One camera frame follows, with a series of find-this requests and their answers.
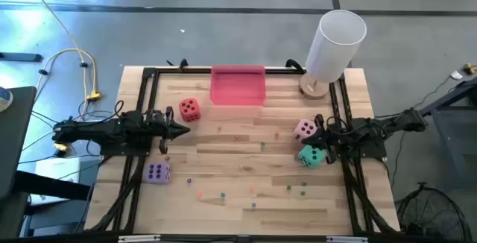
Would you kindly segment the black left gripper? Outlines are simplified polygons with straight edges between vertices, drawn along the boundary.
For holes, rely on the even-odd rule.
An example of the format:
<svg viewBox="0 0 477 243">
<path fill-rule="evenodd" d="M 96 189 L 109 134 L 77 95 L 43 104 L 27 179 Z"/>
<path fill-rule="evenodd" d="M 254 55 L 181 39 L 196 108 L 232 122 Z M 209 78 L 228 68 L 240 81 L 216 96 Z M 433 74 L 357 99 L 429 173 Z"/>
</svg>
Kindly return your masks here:
<svg viewBox="0 0 477 243">
<path fill-rule="evenodd" d="M 149 109 L 145 113 L 145 125 L 149 134 L 160 137 L 159 151 L 161 154 L 168 153 L 169 140 L 176 139 L 190 131 L 189 127 L 176 122 L 171 123 L 173 117 L 174 112 L 171 106 L 167 106 L 164 113 L 154 109 Z"/>
</svg>

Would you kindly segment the black desk crossbar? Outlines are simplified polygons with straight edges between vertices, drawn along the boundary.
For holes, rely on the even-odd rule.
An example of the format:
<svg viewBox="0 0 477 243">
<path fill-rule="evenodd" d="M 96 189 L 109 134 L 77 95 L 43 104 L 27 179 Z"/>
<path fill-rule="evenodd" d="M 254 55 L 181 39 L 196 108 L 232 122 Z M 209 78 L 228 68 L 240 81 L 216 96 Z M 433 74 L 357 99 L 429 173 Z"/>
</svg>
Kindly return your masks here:
<svg viewBox="0 0 477 243">
<path fill-rule="evenodd" d="M 17 171 L 12 190 L 14 192 L 85 201 L 88 198 L 90 186 Z"/>
</svg>

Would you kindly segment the large purple plush die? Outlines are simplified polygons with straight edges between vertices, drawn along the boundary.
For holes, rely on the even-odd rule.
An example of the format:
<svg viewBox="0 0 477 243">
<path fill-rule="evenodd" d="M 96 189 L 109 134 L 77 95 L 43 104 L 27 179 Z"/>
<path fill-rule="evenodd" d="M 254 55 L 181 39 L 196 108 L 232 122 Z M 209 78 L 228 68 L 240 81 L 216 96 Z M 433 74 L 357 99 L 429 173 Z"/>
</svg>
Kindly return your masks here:
<svg viewBox="0 0 477 243">
<path fill-rule="evenodd" d="M 143 180 L 151 184 L 169 184 L 171 165 L 168 162 L 150 162 L 145 165 Z"/>
</svg>

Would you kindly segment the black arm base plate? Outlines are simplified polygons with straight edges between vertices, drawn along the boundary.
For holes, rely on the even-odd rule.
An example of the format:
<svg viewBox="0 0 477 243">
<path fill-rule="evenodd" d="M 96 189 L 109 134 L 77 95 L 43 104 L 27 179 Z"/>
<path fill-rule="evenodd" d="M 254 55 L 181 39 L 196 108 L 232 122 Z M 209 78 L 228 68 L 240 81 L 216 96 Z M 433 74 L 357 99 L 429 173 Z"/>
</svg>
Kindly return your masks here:
<svg viewBox="0 0 477 243">
<path fill-rule="evenodd" d="M 103 156 L 126 156 L 126 157 L 145 157 L 151 150 L 151 139 L 138 142 L 108 142 L 101 143 L 100 155 Z"/>
<path fill-rule="evenodd" d="M 344 150 L 346 157 L 379 159 L 386 157 L 385 138 L 376 129 L 353 130 L 347 133 L 333 134 L 332 137 L 340 149 Z"/>
</svg>

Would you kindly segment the white box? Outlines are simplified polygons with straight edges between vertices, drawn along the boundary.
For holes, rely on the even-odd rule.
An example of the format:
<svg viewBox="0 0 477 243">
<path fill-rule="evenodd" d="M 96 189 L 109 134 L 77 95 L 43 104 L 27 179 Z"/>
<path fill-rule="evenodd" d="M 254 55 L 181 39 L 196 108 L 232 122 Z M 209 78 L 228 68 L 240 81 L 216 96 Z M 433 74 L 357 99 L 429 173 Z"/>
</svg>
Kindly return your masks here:
<svg viewBox="0 0 477 243">
<path fill-rule="evenodd" d="M 43 177 L 65 180 L 72 183 L 79 183 L 79 170 L 80 160 L 78 159 L 54 158 L 39 161 L 36 164 L 35 173 Z M 66 198 L 45 195 L 31 195 L 31 203 L 33 205 L 57 203 L 61 201 L 66 201 Z"/>
</svg>

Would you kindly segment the black floor bar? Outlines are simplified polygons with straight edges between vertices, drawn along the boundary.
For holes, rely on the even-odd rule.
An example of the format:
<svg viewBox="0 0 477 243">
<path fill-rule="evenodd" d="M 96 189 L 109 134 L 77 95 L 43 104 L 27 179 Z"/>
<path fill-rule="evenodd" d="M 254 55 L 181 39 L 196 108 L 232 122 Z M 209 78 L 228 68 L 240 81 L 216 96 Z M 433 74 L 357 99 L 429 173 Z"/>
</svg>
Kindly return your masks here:
<svg viewBox="0 0 477 243">
<path fill-rule="evenodd" d="M 0 52 L 0 60 L 5 60 L 5 61 L 40 63 L 42 59 L 43 59 L 43 56 L 40 54 Z"/>
</svg>

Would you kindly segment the large teal plush die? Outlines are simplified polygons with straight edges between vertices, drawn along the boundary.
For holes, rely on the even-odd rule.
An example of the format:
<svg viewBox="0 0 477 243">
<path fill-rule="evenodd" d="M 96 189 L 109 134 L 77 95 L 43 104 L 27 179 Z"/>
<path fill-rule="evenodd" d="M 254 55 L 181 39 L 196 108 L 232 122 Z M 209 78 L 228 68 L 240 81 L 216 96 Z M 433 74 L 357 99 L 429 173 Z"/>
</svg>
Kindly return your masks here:
<svg viewBox="0 0 477 243">
<path fill-rule="evenodd" d="M 325 159 L 326 151 L 314 148 L 311 145 L 305 145 L 297 157 L 304 166 L 315 168 Z"/>
</svg>

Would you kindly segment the black desk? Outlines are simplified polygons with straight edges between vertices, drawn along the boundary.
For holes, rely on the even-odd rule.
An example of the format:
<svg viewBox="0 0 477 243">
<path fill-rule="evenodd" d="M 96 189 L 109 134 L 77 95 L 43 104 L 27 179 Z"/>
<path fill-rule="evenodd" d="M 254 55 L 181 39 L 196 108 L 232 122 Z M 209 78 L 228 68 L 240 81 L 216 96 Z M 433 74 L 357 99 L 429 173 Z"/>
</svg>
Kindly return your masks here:
<svg viewBox="0 0 477 243">
<path fill-rule="evenodd" d="M 13 188 L 37 88 L 10 88 L 11 103 L 0 112 L 0 201 Z"/>
</svg>

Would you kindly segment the white table bracket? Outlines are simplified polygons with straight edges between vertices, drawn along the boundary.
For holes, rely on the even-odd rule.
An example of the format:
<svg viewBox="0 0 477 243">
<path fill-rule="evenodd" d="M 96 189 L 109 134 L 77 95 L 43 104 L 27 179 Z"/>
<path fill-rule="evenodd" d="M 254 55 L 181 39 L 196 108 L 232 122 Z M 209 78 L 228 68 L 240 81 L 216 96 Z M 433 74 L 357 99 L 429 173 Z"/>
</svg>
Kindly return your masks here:
<svg viewBox="0 0 477 243">
<path fill-rule="evenodd" d="M 129 235 L 119 236 L 118 243 L 148 243 L 159 242 L 161 235 Z"/>
<path fill-rule="evenodd" d="M 327 236 L 326 243 L 369 243 L 366 237 Z"/>
</svg>

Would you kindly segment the large red plush die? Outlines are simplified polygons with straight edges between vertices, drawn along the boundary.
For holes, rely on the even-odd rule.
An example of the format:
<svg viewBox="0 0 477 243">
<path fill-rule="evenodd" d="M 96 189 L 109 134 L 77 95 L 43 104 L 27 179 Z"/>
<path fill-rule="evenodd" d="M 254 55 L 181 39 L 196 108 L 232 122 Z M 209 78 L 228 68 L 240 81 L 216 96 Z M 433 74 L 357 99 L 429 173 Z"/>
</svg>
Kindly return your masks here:
<svg viewBox="0 0 477 243">
<path fill-rule="evenodd" d="M 179 103 L 180 115 L 185 122 L 193 122 L 200 118 L 199 103 L 195 98 L 186 98 Z"/>
</svg>

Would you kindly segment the dark metal side table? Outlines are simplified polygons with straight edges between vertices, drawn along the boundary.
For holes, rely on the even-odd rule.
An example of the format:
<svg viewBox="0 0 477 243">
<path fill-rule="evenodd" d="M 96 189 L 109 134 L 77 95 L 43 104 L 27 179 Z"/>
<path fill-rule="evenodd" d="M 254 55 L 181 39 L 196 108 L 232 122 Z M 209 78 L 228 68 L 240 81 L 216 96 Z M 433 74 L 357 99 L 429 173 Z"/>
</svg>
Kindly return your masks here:
<svg viewBox="0 0 477 243">
<path fill-rule="evenodd" d="M 445 95 L 414 106 L 432 121 L 451 174 L 442 189 L 463 189 L 477 181 L 477 76 L 451 87 Z"/>
</svg>

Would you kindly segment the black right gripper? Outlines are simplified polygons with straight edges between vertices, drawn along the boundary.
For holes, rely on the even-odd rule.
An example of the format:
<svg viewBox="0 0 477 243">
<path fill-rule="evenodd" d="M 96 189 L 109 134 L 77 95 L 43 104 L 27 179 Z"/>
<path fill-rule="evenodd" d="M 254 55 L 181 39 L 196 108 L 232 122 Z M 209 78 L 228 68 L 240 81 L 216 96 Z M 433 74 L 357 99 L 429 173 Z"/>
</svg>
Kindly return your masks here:
<svg viewBox="0 0 477 243">
<path fill-rule="evenodd" d="M 306 144 L 313 149 L 320 149 L 326 151 L 326 162 L 334 163 L 337 160 L 336 153 L 333 148 L 332 135 L 325 127 L 325 121 L 322 114 L 315 116 L 315 124 L 319 130 L 306 138 Z"/>
</svg>

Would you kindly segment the white shade wooden lamp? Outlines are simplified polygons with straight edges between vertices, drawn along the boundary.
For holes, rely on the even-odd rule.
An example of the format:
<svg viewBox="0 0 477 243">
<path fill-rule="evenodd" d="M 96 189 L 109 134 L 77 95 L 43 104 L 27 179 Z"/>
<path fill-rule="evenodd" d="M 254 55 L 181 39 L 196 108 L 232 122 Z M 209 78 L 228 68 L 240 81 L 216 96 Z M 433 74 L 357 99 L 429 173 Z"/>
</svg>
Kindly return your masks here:
<svg viewBox="0 0 477 243">
<path fill-rule="evenodd" d="M 306 58 L 300 93 L 308 99 L 325 96 L 329 85 L 342 76 L 366 35 L 367 25 L 356 13 L 348 10 L 325 13 Z"/>
</svg>

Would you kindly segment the large pink plush die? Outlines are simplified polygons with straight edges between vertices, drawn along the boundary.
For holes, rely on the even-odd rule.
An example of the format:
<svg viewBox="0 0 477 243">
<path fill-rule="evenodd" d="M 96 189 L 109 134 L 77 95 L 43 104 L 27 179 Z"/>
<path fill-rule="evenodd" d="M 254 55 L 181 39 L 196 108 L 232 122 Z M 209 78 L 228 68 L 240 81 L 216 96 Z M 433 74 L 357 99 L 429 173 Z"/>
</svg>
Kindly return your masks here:
<svg viewBox="0 0 477 243">
<path fill-rule="evenodd" d="M 318 130 L 316 124 L 308 119 L 301 119 L 294 129 L 294 138 L 298 142 L 312 136 Z"/>
</svg>

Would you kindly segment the pink translucent plastic bin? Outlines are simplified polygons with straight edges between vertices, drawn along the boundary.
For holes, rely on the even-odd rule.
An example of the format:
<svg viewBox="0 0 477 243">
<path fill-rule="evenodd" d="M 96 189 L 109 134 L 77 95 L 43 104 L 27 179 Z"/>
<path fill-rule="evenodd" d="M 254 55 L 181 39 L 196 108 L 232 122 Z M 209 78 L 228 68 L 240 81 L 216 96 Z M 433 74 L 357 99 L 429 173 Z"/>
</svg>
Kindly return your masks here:
<svg viewBox="0 0 477 243">
<path fill-rule="evenodd" d="M 214 105 L 262 106 L 266 99 L 265 67 L 212 67 L 209 96 Z"/>
</svg>

